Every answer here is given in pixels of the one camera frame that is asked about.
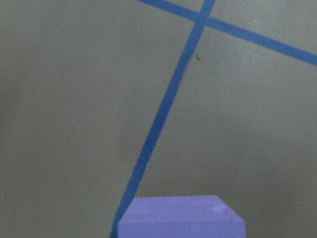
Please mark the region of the purple foam block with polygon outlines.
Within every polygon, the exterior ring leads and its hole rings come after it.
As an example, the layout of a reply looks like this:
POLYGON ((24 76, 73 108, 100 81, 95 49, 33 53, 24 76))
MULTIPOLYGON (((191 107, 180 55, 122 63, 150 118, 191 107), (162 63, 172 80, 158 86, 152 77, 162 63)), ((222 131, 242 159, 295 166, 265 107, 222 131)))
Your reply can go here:
POLYGON ((244 220, 214 195, 135 198, 119 238, 244 238, 244 220))

